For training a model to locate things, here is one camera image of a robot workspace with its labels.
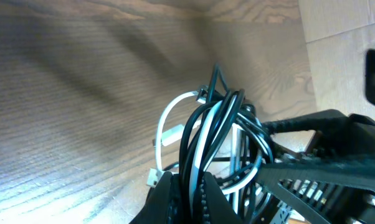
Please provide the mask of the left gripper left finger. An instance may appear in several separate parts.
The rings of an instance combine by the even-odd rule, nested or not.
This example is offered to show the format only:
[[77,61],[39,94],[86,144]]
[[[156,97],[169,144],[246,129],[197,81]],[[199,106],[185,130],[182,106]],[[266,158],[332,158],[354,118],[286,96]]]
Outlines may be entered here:
[[131,224],[170,224],[181,219],[179,175],[165,172]]

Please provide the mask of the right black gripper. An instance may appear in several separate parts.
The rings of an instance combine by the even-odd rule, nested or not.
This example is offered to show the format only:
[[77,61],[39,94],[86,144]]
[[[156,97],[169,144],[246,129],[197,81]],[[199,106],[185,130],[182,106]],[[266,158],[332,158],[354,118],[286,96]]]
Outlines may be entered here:
[[311,223],[375,223],[375,121],[324,110],[267,121],[269,134],[314,130],[292,161],[263,166],[257,183]]

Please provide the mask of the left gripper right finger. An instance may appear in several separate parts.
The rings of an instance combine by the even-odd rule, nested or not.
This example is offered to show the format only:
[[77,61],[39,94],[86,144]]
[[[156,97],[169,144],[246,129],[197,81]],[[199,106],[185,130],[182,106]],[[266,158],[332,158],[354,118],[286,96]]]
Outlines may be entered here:
[[209,172],[204,173],[195,193],[195,223],[243,224]]

